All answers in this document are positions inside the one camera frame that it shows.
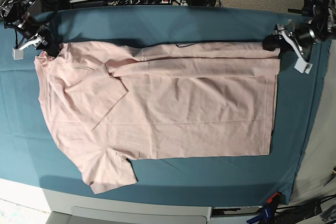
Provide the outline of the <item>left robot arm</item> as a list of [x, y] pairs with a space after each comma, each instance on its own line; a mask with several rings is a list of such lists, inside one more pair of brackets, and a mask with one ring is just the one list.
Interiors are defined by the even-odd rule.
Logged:
[[314, 44], [335, 39], [335, 0], [304, 0], [300, 14], [310, 19], [304, 23], [289, 20], [285, 25], [277, 24], [263, 40], [263, 49], [297, 50], [297, 55], [309, 61]]

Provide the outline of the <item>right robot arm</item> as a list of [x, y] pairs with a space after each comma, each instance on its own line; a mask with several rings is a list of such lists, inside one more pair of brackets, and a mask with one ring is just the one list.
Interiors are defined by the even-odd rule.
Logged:
[[1, 18], [5, 29], [15, 31], [15, 46], [13, 59], [22, 60], [24, 49], [33, 46], [46, 52], [51, 57], [57, 57], [59, 44], [54, 40], [47, 25], [56, 16], [60, 8], [60, 0], [54, 5], [53, 12], [46, 19], [37, 21], [29, 13], [29, 8], [36, 0], [4, 0], [1, 4]]

